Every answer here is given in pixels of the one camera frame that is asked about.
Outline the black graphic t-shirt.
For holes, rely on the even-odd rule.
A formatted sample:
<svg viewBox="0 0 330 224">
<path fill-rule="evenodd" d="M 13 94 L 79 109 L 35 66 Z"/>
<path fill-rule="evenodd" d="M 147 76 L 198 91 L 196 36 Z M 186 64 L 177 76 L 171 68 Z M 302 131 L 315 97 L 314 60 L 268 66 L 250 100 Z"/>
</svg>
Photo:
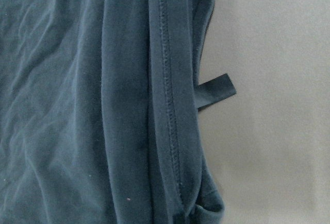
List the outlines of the black graphic t-shirt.
<svg viewBox="0 0 330 224">
<path fill-rule="evenodd" d="M 215 0 L 1 0 L 1 223 L 220 223 L 198 112 Z"/>
</svg>

